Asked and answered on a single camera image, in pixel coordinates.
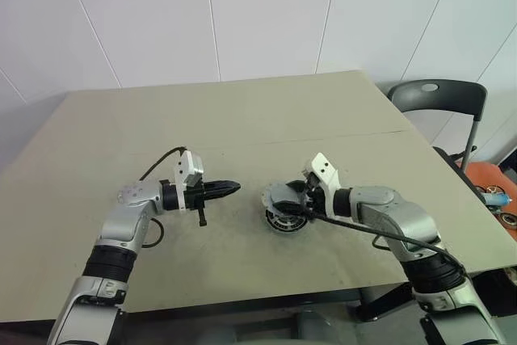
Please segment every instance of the chair backrest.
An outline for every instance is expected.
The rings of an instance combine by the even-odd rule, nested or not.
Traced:
[[[465,171],[485,107],[486,89],[483,85],[456,80],[415,80],[391,88],[388,99],[402,112],[437,109],[473,115],[472,128],[461,161],[461,169]]]

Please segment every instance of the beige table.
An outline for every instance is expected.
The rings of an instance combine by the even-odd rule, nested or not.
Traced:
[[[301,177],[316,152],[342,184],[397,189],[434,216],[470,271],[517,263],[515,242],[360,72],[72,93],[0,177],[0,320],[56,317],[118,189],[166,150],[186,145],[205,179],[236,194],[162,217],[166,236],[143,250],[128,311],[175,308],[405,280],[371,236],[321,222],[271,232],[261,190]],[[172,178],[172,163],[152,178]]]

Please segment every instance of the silver robotic arm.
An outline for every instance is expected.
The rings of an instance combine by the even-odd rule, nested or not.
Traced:
[[[303,189],[295,181],[287,185],[292,189],[288,195],[280,195],[278,189],[268,193],[269,213],[346,225],[351,223],[342,221],[351,218],[355,229],[367,231],[362,226],[366,225],[369,233],[381,232],[388,245],[385,249],[400,262],[415,300],[427,313],[421,323],[429,344],[506,343],[463,266],[444,249],[434,220],[422,207],[388,187],[342,188],[337,170],[321,153],[308,162],[304,176]]]
[[[48,345],[119,343],[128,278],[151,219],[166,210],[197,209],[204,226],[204,201],[240,188],[232,181],[203,183],[203,172],[201,158],[182,150],[174,169],[175,184],[139,181],[120,191],[118,204],[108,214],[82,276],[54,323]]]

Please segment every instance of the wall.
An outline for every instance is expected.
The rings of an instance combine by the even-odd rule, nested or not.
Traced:
[[[475,158],[517,142],[517,0],[0,0],[0,168],[68,90],[364,69],[489,90]],[[470,121],[408,117],[464,147]]]

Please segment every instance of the table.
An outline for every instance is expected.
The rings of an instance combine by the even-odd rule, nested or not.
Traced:
[[[359,71],[70,93],[0,177],[0,321],[57,316],[120,187],[168,149],[199,153],[236,194],[161,217],[129,312],[392,284],[406,278],[372,236],[321,222],[271,232],[261,190],[323,152],[342,185],[385,185],[421,204],[469,271],[517,263],[515,244],[411,123]],[[173,161],[151,178],[172,178]]]

